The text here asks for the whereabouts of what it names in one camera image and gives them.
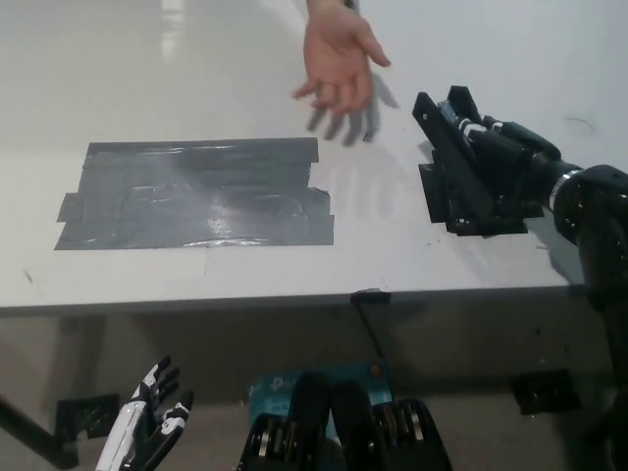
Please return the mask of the bare person hand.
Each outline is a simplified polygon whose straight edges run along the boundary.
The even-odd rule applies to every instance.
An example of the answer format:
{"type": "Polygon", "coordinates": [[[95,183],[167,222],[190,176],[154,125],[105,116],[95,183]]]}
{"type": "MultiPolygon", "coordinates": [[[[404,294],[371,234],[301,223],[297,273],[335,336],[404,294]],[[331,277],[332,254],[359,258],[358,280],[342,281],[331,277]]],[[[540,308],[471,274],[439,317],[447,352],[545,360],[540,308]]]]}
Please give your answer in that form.
{"type": "Polygon", "coordinates": [[[363,110],[374,93],[372,63],[391,60],[370,24],[344,1],[308,1],[303,40],[306,78],[292,97],[340,116],[363,110]]]}

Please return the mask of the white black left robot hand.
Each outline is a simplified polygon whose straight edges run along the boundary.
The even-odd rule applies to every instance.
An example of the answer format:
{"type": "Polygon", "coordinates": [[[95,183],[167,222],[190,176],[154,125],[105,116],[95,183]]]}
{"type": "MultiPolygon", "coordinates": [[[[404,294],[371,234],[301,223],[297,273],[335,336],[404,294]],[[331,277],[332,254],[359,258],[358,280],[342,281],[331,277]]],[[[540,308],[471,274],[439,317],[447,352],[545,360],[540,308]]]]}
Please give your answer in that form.
{"type": "Polygon", "coordinates": [[[107,437],[97,471],[154,471],[183,434],[194,395],[185,391],[172,407],[160,411],[179,387],[179,368],[169,355],[154,364],[125,403],[107,437]]]}

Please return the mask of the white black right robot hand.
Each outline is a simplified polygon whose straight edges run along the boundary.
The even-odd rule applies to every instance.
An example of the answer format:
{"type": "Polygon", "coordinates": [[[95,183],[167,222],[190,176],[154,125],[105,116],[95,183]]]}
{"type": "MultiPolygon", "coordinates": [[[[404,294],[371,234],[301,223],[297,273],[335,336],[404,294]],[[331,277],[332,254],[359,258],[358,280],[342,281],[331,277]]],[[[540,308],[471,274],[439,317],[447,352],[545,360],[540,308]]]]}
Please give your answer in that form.
{"type": "Polygon", "coordinates": [[[557,192],[583,169],[564,161],[555,145],[515,122],[488,115],[454,122],[471,175],[461,193],[483,219],[537,219],[557,192]]]}

